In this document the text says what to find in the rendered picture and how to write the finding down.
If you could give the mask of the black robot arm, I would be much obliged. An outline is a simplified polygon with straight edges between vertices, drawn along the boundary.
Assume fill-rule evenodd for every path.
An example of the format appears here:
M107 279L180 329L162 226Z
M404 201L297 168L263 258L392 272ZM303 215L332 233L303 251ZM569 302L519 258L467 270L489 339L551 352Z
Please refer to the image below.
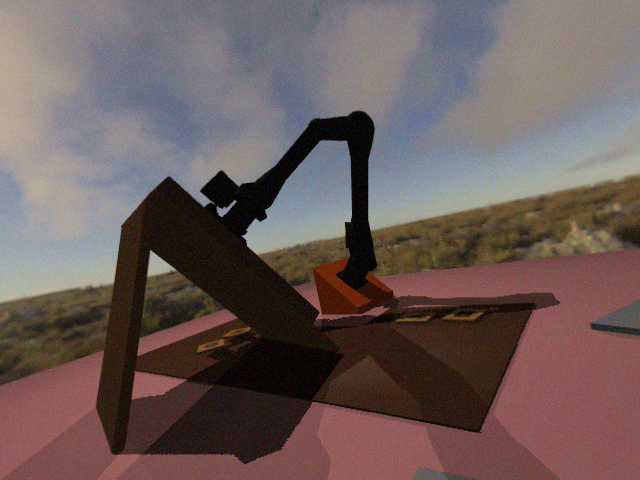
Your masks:
M343 271L336 274L355 290L368 283L368 271L377 267L368 221L368 159L374 137L374 124L361 110L348 117L314 119L281 160L256 182L239 187L222 170L202 190L213 203L205 208L223 225L227 214L219 216L219 208L239 216L247 228L255 220L267 218L265 210L276 199L287 178L320 141L347 141L351 158L352 218L345 222L345 242L350 257ZM227 212L227 213L228 213Z

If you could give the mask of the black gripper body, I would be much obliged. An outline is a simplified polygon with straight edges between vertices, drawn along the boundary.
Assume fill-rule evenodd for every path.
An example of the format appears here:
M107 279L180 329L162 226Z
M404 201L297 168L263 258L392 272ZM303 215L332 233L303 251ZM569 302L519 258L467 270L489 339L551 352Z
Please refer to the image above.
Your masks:
M225 221L224 225L245 245L247 245L247 241L242 237L248 232L246 223L239 216L230 212L227 213L226 217L227 220Z

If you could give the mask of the grey rectangular tile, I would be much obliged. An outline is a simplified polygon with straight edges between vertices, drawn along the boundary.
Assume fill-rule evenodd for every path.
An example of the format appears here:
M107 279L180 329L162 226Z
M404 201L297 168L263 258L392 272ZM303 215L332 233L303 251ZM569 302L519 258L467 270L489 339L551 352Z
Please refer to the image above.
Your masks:
M463 475L452 474L419 466L413 480L478 480Z
M640 336L640 299L591 322L590 328Z

